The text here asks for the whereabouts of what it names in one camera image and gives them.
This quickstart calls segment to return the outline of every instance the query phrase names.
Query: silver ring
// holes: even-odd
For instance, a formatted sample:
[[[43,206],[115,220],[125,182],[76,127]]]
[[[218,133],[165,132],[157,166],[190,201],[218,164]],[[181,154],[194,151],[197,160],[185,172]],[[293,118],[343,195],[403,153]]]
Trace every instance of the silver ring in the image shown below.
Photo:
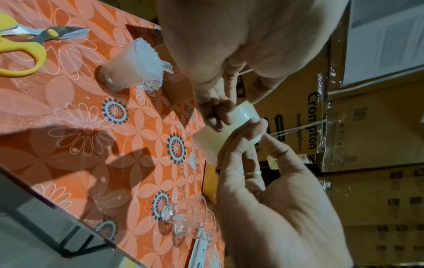
[[[245,172],[245,173],[244,173],[244,177],[245,177],[246,179],[253,179],[253,178],[259,177],[259,176],[261,176],[261,175],[262,175],[262,171]]]

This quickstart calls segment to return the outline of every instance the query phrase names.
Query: scissors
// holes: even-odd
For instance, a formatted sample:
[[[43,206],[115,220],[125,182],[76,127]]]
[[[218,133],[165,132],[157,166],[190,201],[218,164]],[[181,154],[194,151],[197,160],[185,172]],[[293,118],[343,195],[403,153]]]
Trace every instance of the scissors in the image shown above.
[[[23,70],[12,71],[0,68],[0,75],[9,77],[22,77],[35,73],[41,68],[47,58],[44,42],[53,39],[70,39],[85,35],[90,29],[76,26],[54,26],[46,29],[34,29],[18,24],[12,17],[0,12],[0,53],[24,51],[35,60],[35,66]],[[14,42],[2,36],[6,35],[33,35],[27,39]]]

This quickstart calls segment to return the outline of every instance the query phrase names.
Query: gray floor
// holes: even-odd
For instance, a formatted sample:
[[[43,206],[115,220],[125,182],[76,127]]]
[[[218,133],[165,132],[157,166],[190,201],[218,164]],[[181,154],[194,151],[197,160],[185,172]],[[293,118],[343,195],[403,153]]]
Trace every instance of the gray floor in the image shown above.
[[[60,209],[52,209],[0,175],[0,268],[118,268],[124,258],[106,249],[90,255],[64,259],[42,243],[19,222],[27,219],[60,242],[76,226],[81,229],[66,247],[77,250],[92,234],[79,222],[71,221]],[[96,237],[90,246],[102,241]]]

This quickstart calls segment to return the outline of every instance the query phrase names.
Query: person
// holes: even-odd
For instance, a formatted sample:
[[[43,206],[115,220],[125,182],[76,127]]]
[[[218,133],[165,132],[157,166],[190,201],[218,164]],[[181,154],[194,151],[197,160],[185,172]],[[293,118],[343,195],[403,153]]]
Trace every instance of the person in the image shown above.
[[[343,227],[318,179],[288,145],[265,133],[267,126],[264,119],[248,121],[218,154],[218,221],[236,266],[353,267]],[[259,135],[281,174],[267,188],[249,142]]]
[[[312,60],[336,28],[348,0],[157,0],[165,45],[193,85],[205,124],[233,122],[237,76],[259,75],[246,90],[256,103]],[[224,90],[214,86],[224,78]]]
[[[156,1],[165,45],[193,85],[196,107],[216,131],[233,123],[235,86],[248,64],[259,78],[256,103],[313,59],[348,0]],[[216,83],[224,78],[224,90]],[[248,121],[218,154],[218,221],[238,267],[351,268],[343,227],[316,177],[289,146]],[[254,146],[277,159],[281,177],[267,188]]]

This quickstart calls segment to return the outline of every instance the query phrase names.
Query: floral tablecloth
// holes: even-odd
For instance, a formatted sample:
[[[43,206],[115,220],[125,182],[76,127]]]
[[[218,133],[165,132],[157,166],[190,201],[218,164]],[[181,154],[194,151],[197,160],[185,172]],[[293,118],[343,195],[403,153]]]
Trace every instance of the floral tablecloth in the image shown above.
[[[131,259],[184,267],[193,241],[176,237],[160,212],[201,194],[205,160],[191,140],[200,114],[191,101],[171,106],[162,90],[110,95],[96,80],[134,38],[159,44],[159,28],[97,0],[1,0],[0,11],[33,28],[91,29],[46,42],[36,73],[0,77],[0,166]],[[32,64],[22,52],[0,55],[0,68]],[[213,244],[223,260],[220,232]]]

